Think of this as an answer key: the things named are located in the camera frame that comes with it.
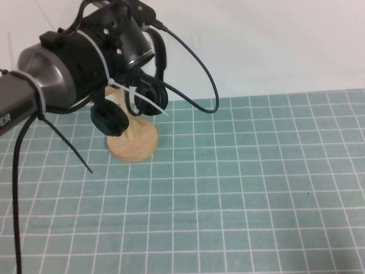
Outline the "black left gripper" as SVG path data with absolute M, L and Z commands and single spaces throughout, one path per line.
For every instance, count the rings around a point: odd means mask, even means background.
M 134 19 L 127 1 L 111 1 L 83 18 L 81 31 L 106 37 L 133 37 Z

